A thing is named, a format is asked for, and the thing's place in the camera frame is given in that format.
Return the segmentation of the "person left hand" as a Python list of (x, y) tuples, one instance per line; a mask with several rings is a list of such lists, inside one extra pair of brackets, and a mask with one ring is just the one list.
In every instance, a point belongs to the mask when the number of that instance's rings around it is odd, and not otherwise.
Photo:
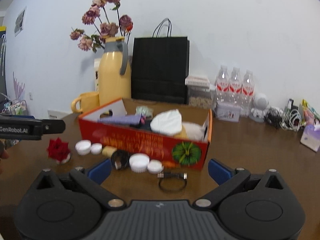
[(0, 159), (1, 161), (4, 159), (8, 159), (9, 158), (9, 154), (7, 152), (7, 150), (5, 149), (5, 145), (2, 141), (0, 141)]

